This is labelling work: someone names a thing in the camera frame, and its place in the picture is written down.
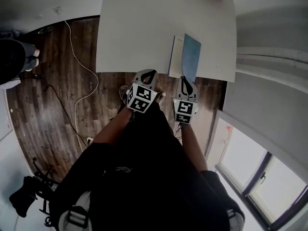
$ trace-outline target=white table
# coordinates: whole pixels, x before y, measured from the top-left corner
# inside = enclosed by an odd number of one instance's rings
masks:
[[[202,44],[197,76],[234,82],[232,0],[103,0],[96,71],[166,74],[173,38],[185,33]]]

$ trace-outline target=wooden floor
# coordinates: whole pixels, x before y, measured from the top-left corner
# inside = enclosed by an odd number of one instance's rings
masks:
[[[76,56],[95,71],[99,18],[69,24]],[[74,59],[67,25],[56,24],[52,32],[43,35],[30,33],[25,41],[41,50],[40,64],[33,73],[42,75],[55,87],[74,123],[75,102],[95,88],[96,78]],[[119,88],[129,85],[134,73],[99,73],[98,77],[98,90],[77,106],[77,125],[84,140],[94,137],[117,114],[121,105]],[[52,165],[52,178],[62,180],[80,156],[81,148],[55,94],[51,89],[44,92],[45,85],[44,81],[25,79],[17,87],[7,90],[8,103],[17,138],[30,166],[32,158],[36,157],[43,172]],[[196,85],[200,95],[199,111],[192,126],[200,146],[205,150],[220,103],[222,81],[197,78]],[[156,87],[156,90],[167,93],[162,110],[176,130],[178,125],[173,120],[171,99],[176,92],[177,79],[159,74]]]

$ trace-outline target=sneaker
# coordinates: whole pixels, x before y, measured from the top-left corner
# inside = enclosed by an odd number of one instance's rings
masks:
[[[33,59],[33,61],[35,61],[35,66],[33,67],[33,68],[35,68],[35,67],[37,67],[37,66],[39,65],[39,60],[38,60],[38,58],[35,58],[35,59]],[[33,68],[31,68],[31,69],[26,69],[26,71],[27,71],[27,72],[30,72],[30,71],[32,71]]]
[[[157,95],[156,95],[156,100],[155,102],[158,103],[159,105],[162,104],[164,98],[166,96],[166,93],[164,91],[160,91]]]
[[[39,56],[39,49],[35,49],[33,56],[38,57]]]
[[[119,90],[119,94],[120,94],[120,98],[121,100],[123,101],[124,104],[126,104],[127,102],[127,95],[126,95],[126,91],[128,90],[128,86],[126,85],[123,85],[120,87],[120,90]]]

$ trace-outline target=person's leg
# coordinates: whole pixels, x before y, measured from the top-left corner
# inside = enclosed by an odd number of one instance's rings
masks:
[[[159,131],[166,135],[173,135],[173,130],[171,129],[164,112],[160,110],[158,104],[160,102],[153,102],[144,114],[135,112],[134,121],[139,127],[150,129],[153,132]]]
[[[35,54],[35,46],[33,44],[19,42],[25,49],[26,57],[33,56]]]
[[[59,218],[84,193],[101,182],[102,175],[113,162],[114,149],[108,144],[91,144],[73,164],[53,193],[49,202],[51,223],[57,228]]]
[[[34,67],[38,66],[39,64],[39,60],[38,58],[26,58],[26,61],[25,61],[25,65],[22,69],[21,72],[24,72],[24,71],[31,71]]]
[[[112,119],[98,135],[95,136],[93,143],[107,143],[115,145],[118,138],[121,137],[122,132],[127,126],[132,110],[124,107],[114,119]]]
[[[122,100],[122,104],[118,110],[118,114],[121,112],[121,110],[126,106],[126,102],[127,102],[127,95],[126,95],[126,91],[128,90],[128,86],[126,85],[123,85],[120,87],[120,91],[119,91],[119,94],[120,94],[120,98]]]
[[[198,171],[207,169],[206,159],[190,124],[182,124],[183,150]]]

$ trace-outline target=white sneaker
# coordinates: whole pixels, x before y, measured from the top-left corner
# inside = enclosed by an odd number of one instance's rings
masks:
[[[35,51],[34,51],[34,54],[33,56],[35,57],[38,57],[39,56],[39,49],[35,48]]]
[[[39,60],[38,60],[38,58],[35,58],[35,59],[33,59],[33,61],[36,61],[35,66],[33,67],[33,68],[35,68],[36,66],[38,66]],[[31,69],[26,69],[26,71],[27,71],[27,72],[30,72],[30,71],[32,71],[33,68],[31,68]]]

